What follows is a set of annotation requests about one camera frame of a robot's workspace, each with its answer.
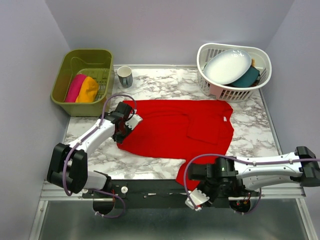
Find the red t shirt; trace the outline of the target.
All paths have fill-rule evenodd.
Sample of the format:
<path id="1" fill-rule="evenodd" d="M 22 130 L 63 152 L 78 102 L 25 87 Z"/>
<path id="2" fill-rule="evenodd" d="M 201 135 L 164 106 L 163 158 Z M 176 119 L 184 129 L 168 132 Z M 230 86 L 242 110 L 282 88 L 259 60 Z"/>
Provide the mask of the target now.
<path id="1" fill-rule="evenodd" d="M 150 158 L 182 159 L 225 155 L 233 139 L 233 108 L 220 100 L 126 101 L 142 122 L 117 147 Z"/>

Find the white plastic dish basket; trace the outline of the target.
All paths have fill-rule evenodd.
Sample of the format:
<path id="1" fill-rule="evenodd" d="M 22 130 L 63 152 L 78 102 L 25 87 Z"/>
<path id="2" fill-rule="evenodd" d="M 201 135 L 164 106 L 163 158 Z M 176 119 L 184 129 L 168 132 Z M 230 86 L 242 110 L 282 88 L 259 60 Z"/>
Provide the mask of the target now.
<path id="1" fill-rule="evenodd" d="M 232 86 L 224 86 L 217 83 L 211 83 L 204 74 L 206 64 L 217 55 L 227 50 L 243 50 L 251 57 L 252 66 L 259 70 L 260 79 L 255 86 L 238 88 Z M 197 81 L 200 90 L 207 96 L 213 97 L 215 100 L 227 102 L 242 102 L 247 100 L 256 90 L 264 87 L 270 80 L 272 75 L 272 64 L 267 53 L 259 48 L 220 44 L 205 43 L 199 47 L 196 56 L 197 65 Z"/>

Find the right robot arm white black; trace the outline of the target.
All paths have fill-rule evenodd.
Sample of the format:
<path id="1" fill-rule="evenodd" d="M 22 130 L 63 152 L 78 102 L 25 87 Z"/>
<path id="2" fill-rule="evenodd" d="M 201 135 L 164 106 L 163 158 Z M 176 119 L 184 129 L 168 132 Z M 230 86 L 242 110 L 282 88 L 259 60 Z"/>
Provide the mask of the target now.
<path id="1" fill-rule="evenodd" d="M 231 208 L 238 214 L 252 212 L 257 203 L 251 197 L 262 197 L 267 186 L 298 183 L 302 187 L 319 187 L 319 159 L 305 146 L 274 157 L 239 157 L 206 153 L 194 157 L 185 167 L 187 180 L 198 181 L 192 191 L 185 190 L 185 204 L 195 211 L 203 206 Z"/>

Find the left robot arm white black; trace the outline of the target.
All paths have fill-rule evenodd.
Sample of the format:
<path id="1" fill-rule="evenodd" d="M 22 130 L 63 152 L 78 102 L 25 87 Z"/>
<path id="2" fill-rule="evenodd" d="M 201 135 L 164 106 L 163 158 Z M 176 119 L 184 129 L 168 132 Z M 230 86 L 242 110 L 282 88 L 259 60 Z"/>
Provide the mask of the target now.
<path id="1" fill-rule="evenodd" d="M 89 171 L 88 158 L 109 138 L 122 144 L 142 120 L 129 104 L 118 103 L 114 111 L 104 112 L 82 136 L 54 147 L 47 181 L 63 188 L 68 196 L 82 190 L 93 190 L 99 197 L 107 197 L 111 191 L 111 177 Z"/>

